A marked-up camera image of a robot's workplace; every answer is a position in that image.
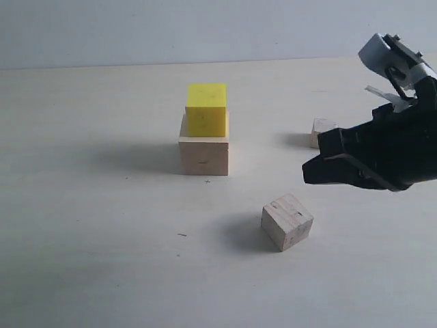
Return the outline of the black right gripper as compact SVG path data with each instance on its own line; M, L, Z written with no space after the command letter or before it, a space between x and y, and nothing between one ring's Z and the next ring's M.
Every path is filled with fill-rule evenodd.
M436 179L436 79L421 79L414 91L389 97L366 123L320 133L320 156L302 165L304 182L404 191Z

